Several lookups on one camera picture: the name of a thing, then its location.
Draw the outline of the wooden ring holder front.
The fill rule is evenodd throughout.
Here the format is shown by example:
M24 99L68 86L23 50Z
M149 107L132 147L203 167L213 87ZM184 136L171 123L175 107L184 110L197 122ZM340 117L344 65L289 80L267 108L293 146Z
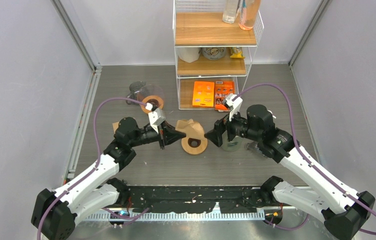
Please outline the wooden ring holder front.
M164 108L164 99L158 95L149 95L141 100L145 104L152 104L160 109Z

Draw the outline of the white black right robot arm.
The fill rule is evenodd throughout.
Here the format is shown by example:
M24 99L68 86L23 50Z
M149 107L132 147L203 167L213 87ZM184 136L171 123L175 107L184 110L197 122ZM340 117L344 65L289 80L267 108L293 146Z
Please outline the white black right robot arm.
M263 105L250 106L246 117L227 114L205 137L218 147L224 137L257 142L264 156L295 173L314 190L311 193L272 176L261 186L263 202L296 207L321 221L339 240L352 239L370 217L375 197L368 191L359 193L323 168L290 133L275 126L272 113Z

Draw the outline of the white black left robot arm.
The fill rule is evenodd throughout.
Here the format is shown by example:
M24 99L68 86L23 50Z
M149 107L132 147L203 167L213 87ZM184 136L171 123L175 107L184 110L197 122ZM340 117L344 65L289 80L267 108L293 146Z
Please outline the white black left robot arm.
M113 176L136 156L134 147L158 142L163 149L184 137L184 132L166 121L138 127L132 117L120 120L114 139L91 166L63 186L38 193L31 218L37 239L66 240L84 218L99 209L125 206L127 187Z

